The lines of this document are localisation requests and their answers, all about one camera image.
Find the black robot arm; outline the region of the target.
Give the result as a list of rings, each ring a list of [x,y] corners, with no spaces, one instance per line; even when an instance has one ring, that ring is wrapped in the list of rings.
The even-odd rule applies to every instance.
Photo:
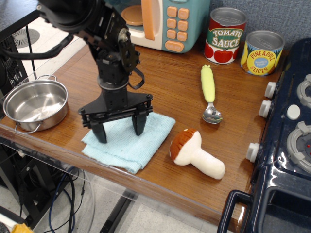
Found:
[[[67,32],[68,36],[45,53],[7,50],[1,50],[1,53],[20,60],[53,58],[74,36],[82,38],[96,61],[98,85],[102,90],[95,101],[79,109],[83,125],[92,129],[100,142],[106,143],[103,124],[130,117],[136,135],[141,135],[152,111],[152,96],[127,90],[129,76],[138,72],[140,60],[121,15],[103,0],[41,0],[37,10],[42,18]]]

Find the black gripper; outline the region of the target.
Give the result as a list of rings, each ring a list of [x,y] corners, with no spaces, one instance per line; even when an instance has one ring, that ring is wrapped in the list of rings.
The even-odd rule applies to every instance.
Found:
[[[144,132],[147,116],[153,111],[153,96],[129,92],[129,85],[130,83],[126,83],[113,89],[103,87],[96,100],[78,110],[83,126],[92,128],[99,142],[107,143],[102,123],[118,119],[131,117],[136,135],[140,136]]]

